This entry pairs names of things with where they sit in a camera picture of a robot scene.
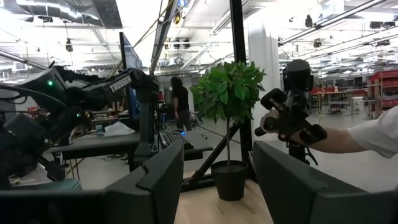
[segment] white sleeve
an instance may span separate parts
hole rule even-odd
[[[360,146],[391,158],[398,153],[398,106],[376,120],[348,128],[348,132]]]

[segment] grey floor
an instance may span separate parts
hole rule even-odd
[[[348,128],[364,121],[364,114],[346,116],[345,114],[329,115],[311,115],[307,119],[311,123],[319,123],[324,127]],[[207,121],[204,128],[220,135],[214,134],[202,128],[196,131],[206,134],[208,142],[215,147],[226,134],[225,123],[214,124]],[[239,135],[233,138],[239,141]],[[259,138],[271,146],[274,146],[284,152],[287,152],[284,142],[277,140],[276,134],[269,134]],[[370,192],[390,190],[398,186],[398,156],[392,159],[385,159],[375,152],[361,152],[356,154],[325,154],[312,150],[317,158],[320,169],[329,175],[341,179],[347,183],[360,187]],[[208,157],[210,152],[205,152],[204,157]],[[240,145],[231,141],[231,157],[240,159]],[[217,161],[226,159],[224,150]],[[185,163],[185,172],[195,171],[202,164],[204,159],[196,161],[187,161]],[[119,159],[104,160],[104,157],[86,158],[79,166],[81,184],[84,189],[102,189],[121,177],[127,175],[128,165]],[[43,182],[46,181],[45,175],[41,170],[36,170],[25,178],[26,181]]]

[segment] dark hair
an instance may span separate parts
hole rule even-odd
[[[182,81],[179,77],[172,77],[171,83],[172,83],[172,88],[178,88],[182,86]]]

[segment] black shirt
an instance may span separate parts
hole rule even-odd
[[[174,98],[178,99],[178,113],[184,110],[189,110],[188,90],[184,86],[174,88],[172,91],[172,98],[173,100]]]

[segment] plant stem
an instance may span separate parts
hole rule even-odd
[[[229,119],[226,119],[226,153],[227,153],[227,168],[231,165],[231,148],[229,147]]]

